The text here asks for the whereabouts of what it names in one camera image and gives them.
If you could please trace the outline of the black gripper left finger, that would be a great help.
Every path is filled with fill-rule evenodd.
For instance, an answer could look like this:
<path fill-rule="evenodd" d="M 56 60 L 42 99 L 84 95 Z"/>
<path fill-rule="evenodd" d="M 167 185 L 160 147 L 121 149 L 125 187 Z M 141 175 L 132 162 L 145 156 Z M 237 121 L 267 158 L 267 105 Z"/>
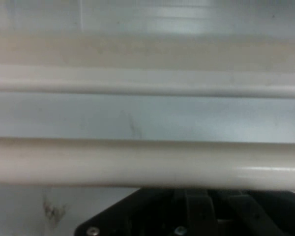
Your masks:
<path fill-rule="evenodd" d="M 211 197 L 206 190 L 185 189 L 184 223 L 173 232 L 175 236 L 217 236 L 218 223 Z"/>

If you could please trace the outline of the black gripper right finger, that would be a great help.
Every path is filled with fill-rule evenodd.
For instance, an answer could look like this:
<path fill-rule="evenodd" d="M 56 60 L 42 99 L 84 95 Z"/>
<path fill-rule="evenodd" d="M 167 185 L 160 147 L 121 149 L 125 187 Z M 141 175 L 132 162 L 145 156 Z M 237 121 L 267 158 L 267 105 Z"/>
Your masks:
<path fill-rule="evenodd" d="M 267 215 L 262 206 L 245 191 L 220 190 L 218 195 L 252 236 L 283 236 L 284 232 Z"/>

